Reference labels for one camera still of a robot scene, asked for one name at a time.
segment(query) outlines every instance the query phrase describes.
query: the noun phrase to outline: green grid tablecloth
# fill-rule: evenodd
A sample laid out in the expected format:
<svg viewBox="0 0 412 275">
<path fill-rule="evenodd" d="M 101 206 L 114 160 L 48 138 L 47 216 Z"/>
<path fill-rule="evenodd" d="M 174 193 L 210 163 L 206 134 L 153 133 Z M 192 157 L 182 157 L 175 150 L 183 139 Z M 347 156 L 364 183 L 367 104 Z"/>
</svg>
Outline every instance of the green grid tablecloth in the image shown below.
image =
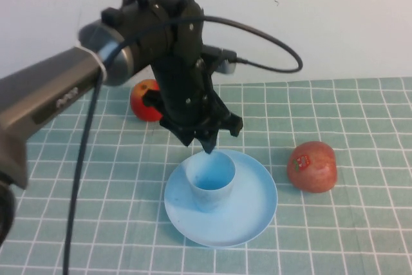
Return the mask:
<svg viewBox="0 0 412 275">
<path fill-rule="evenodd" d="M 412 78 L 216 90 L 245 124 L 238 138 L 221 132 L 218 148 L 251 155 L 276 182 L 270 227 L 246 245 L 216 251 L 178 233 L 162 193 L 200 145 L 185 148 L 158 124 L 138 121 L 129 88 L 104 88 L 80 188 L 72 275 L 412 274 Z M 87 106 L 85 96 L 30 139 L 30 186 L 15 189 L 17 218 L 0 249 L 0 274 L 61 274 Z M 302 193 L 286 177 L 289 154 L 309 140 L 335 149 L 339 179 L 330 192 Z"/>
</svg>

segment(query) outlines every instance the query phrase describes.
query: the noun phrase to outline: blue plate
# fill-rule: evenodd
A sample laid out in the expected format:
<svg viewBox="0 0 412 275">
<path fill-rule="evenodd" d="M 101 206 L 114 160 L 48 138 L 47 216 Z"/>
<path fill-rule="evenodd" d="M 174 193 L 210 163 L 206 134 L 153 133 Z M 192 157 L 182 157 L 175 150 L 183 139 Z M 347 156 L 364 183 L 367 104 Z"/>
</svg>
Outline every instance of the blue plate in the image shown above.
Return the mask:
<svg viewBox="0 0 412 275">
<path fill-rule="evenodd" d="M 257 160 L 238 151 L 222 150 L 236 166 L 233 190 L 218 211 L 201 212 L 192 200 L 183 161 L 165 188 L 165 208 L 170 221 L 188 239 L 204 246 L 223 248 L 248 242 L 272 221 L 277 191 L 270 173 Z"/>
</svg>

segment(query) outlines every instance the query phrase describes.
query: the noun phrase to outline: white wall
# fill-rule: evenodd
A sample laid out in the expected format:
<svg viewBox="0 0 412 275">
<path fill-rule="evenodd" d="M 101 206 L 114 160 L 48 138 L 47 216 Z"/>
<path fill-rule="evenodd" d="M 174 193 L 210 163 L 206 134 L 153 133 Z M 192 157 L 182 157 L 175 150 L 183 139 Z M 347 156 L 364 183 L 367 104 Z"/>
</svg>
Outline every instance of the white wall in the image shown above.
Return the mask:
<svg viewBox="0 0 412 275">
<path fill-rule="evenodd" d="M 412 0 L 196 0 L 209 15 L 250 24 L 301 54 L 304 70 L 279 75 L 238 67 L 215 82 L 412 75 Z M 0 0 L 0 77 L 73 45 L 81 25 L 120 0 Z M 207 25 L 204 41 L 265 64 L 294 66 L 251 35 Z"/>
</svg>

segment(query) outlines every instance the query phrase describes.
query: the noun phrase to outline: plastic cup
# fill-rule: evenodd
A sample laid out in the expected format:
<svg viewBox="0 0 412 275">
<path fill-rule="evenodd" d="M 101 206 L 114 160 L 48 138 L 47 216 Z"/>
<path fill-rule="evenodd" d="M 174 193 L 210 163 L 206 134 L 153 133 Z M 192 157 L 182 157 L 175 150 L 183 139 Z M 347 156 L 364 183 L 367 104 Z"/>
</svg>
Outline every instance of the plastic cup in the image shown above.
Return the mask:
<svg viewBox="0 0 412 275">
<path fill-rule="evenodd" d="M 229 199 L 236 169 L 226 154 L 197 153 L 190 158 L 185 172 L 194 203 L 201 211 L 216 211 Z"/>
</svg>

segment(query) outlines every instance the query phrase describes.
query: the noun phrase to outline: apple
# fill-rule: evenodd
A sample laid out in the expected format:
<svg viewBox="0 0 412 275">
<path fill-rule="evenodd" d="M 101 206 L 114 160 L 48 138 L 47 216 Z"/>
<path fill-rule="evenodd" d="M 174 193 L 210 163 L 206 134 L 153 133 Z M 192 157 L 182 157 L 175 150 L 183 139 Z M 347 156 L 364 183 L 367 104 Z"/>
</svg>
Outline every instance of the apple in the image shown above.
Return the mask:
<svg viewBox="0 0 412 275">
<path fill-rule="evenodd" d="M 297 146 L 286 170 L 292 184 L 309 193 L 331 190 L 337 181 L 335 153 L 328 144 L 320 141 Z"/>
<path fill-rule="evenodd" d="M 130 94 L 130 107 L 139 119 L 145 122 L 156 122 L 161 119 L 162 114 L 154 107 L 144 105 L 143 96 L 147 90 L 159 90 L 159 85 L 156 80 L 143 80 L 133 87 Z"/>
</svg>

